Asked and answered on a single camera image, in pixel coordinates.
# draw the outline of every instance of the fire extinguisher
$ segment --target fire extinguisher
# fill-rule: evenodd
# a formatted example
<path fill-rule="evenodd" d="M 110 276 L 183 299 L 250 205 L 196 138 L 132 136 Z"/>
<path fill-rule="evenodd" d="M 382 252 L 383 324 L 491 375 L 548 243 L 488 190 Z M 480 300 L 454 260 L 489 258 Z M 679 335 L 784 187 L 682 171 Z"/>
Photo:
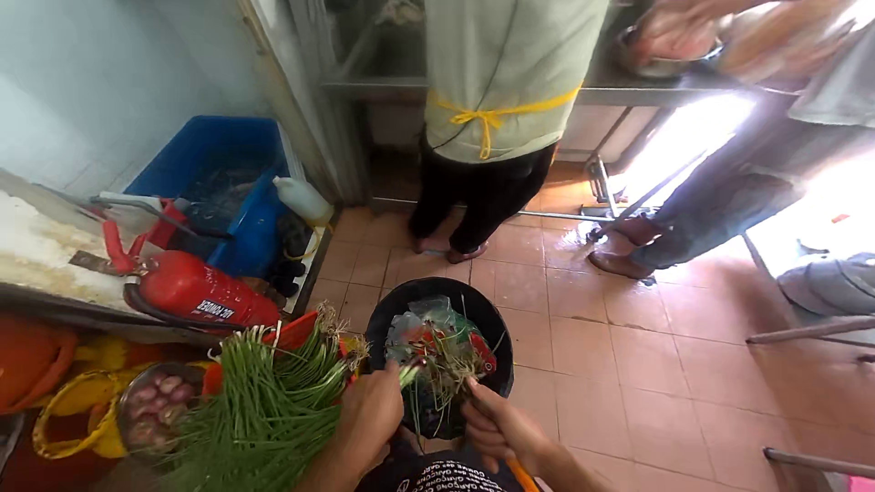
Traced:
<path fill-rule="evenodd" d="M 128 275 L 124 300 L 128 306 L 174 326 L 206 330 L 275 325 L 277 305 L 240 280 L 184 251 L 167 250 L 139 260 L 145 235 L 125 253 L 118 225 L 103 223 L 103 237 L 115 270 Z"/>

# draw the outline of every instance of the black bucket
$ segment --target black bucket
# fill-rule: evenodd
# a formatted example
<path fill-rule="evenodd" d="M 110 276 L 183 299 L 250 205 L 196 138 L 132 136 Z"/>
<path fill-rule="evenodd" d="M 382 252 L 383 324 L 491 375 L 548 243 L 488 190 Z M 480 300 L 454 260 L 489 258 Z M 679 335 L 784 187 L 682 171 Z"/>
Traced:
<path fill-rule="evenodd" d="M 470 285 L 452 278 L 428 277 L 410 280 L 398 285 L 377 303 L 374 313 L 371 314 L 371 320 L 367 323 L 365 334 L 370 343 L 371 368 L 382 369 L 386 365 L 386 337 L 392 325 L 392 318 L 407 312 L 408 303 L 435 295 L 445 295 L 450 298 L 452 308 L 457 313 L 465 314 L 474 325 L 477 325 L 483 338 L 486 339 L 486 344 L 493 350 L 496 360 L 495 372 L 481 379 L 480 384 L 507 398 L 514 385 L 514 350 L 508 327 L 489 299 Z M 408 391 L 404 391 L 403 423 L 415 432 L 413 422 Z M 464 435 L 465 418 L 459 412 L 459 403 L 453 403 L 448 417 L 444 418 L 440 426 L 423 424 L 420 432 L 427 439 L 454 439 Z"/>

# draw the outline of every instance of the jeans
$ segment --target jeans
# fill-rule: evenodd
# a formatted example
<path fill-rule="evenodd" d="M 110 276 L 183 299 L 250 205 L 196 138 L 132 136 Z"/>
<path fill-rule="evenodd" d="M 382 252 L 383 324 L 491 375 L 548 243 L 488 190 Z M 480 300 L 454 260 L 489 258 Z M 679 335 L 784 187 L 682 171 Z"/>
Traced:
<path fill-rule="evenodd" d="M 633 262 L 666 269 L 716 248 L 798 201 L 810 178 L 873 139 L 864 127 L 805 123 L 783 112 L 755 117 L 752 130 L 705 159 L 668 197 L 650 219 L 663 234 L 633 251 Z"/>

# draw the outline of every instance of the stainless steel bowl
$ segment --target stainless steel bowl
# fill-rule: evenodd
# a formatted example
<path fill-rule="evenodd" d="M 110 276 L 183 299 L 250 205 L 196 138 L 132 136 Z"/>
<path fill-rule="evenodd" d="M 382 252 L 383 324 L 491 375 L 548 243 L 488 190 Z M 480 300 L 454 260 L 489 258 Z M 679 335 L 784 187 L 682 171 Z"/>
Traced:
<path fill-rule="evenodd" d="M 136 423 L 136 421 L 130 417 L 130 409 L 131 406 L 133 406 L 131 403 L 131 397 L 142 388 L 151 385 L 152 379 L 158 373 L 166 374 L 168 376 L 179 376 L 182 378 L 183 382 L 192 385 L 195 397 L 189 402 L 189 408 L 192 408 L 198 403 L 199 399 L 197 397 L 200 396 L 200 392 L 203 388 L 204 370 L 197 367 L 186 366 L 185 364 L 178 362 L 157 363 L 135 377 L 122 393 L 122 397 L 118 400 L 118 414 L 116 416 L 118 430 L 122 435 L 122 444 L 124 444 L 124 448 L 128 450 L 128 453 L 131 453 L 134 456 L 144 458 L 155 456 L 155 454 L 150 452 L 148 448 L 133 446 L 128 441 L 128 435 L 130 434 L 130 429 Z"/>
<path fill-rule="evenodd" d="M 680 77 L 690 70 L 692 64 L 711 60 L 723 50 L 723 42 L 718 39 L 711 51 L 702 58 L 694 60 L 672 60 L 668 58 L 653 57 L 644 65 L 638 65 L 635 63 L 634 56 L 629 50 L 628 44 L 629 38 L 634 32 L 635 26 L 633 25 L 624 29 L 619 36 L 617 36 L 617 41 L 614 43 L 616 48 L 616 58 L 617 61 L 629 72 L 649 79 L 674 79 Z"/>

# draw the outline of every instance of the white plastic bottle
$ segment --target white plastic bottle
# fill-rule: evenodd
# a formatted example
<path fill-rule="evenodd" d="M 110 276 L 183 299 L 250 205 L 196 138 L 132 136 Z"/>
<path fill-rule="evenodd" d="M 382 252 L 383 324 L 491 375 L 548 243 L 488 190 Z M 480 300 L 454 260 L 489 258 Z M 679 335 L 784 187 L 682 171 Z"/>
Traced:
<path fill-rule="evenodd" d="M 328 203 L 310 183 L 301 179 L 273 179 L 279 200 L 313 227 L 325 226 L 334 215 L 334 205 Z"/>

